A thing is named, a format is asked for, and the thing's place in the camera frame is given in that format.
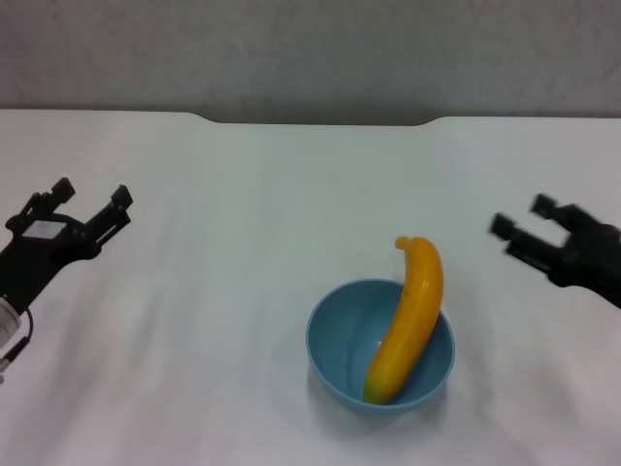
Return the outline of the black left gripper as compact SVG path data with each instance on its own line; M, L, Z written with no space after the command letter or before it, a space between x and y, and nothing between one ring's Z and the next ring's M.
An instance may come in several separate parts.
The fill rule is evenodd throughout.
M61 178L50 192L34 193L20 212L53 213L76 193L68 178ZM86 225L65 215L20 219L11 217L13 233L1 251L1 296L15 309L28 308L65 266L95 256L95 244L104 246L130 221L127 209L133 198L121 184L111 201Z

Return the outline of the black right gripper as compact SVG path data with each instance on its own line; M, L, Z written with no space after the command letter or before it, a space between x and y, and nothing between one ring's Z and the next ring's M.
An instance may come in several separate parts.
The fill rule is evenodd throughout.
M552 246L497 213L489 232L506 243L505 253L543 272L559 287L586 288L620 308L620 230L597 220L586 221L575 204L560 206L542 193L530 211L566 229L567 240L560 248Z

